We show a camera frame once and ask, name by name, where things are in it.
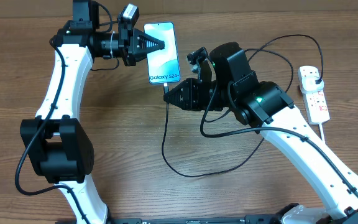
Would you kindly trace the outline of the white-screen smartphone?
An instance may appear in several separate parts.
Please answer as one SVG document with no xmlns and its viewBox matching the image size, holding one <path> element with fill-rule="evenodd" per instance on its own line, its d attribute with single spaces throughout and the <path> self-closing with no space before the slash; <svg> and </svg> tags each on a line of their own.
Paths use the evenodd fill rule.
<svg viewBox="0 0 358 224">
<path fill-rule="evenodd" d="M 150 84 L 179 82 L 181 80 L 175 28 L 172 22 L 148 23 L 146 34 L 164 41 L 164 48 L 147 54 Z"/>
</svg>

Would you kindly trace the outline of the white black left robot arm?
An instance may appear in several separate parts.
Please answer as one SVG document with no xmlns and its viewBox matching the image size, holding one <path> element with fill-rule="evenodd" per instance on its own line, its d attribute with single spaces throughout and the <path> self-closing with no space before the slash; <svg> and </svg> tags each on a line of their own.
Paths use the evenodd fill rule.
<svg viewBox="0 0 358 224">
<path fill-rule="evenodd" d="M 93 182 L 94 148 L 80 124 L 79 114 L 86 77 L 96 58 L 116 59 L 134 66 L 151 52 L 162 50 L 162 40 L 135 28 L 139 9 L 127 5 L 101 30 L 96 1 L 74 1 L 73 17 L 49 43 L 55 64 L 44 101 L 32 119 L 21 122 L 25 146 L 34 172 L 46 179 L 49 189 L 60 190 L 77 223 L 111 223 L 108 206 Z"/>
</svg>

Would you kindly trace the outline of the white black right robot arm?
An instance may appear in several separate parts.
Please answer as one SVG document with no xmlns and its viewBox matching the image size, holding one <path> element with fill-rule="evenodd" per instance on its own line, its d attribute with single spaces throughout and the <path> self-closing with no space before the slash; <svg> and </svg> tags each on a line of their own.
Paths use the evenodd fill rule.
<svg viewBox="0 0 358 224">
<path fill-rule="evenodd" d="M 261 82 L 236 42 L 187 56 L 197 74 L 166 88 L 168 105 L 187 111 L 229 108 L 244 132 L 255 132 L 278 148 L 323 203 L 292 203 L 274 215 L 247 215 L 246 223 L 358 223 L 358 175 L 316 135 L 293 100 L 274 82 Z"/>
</svg>

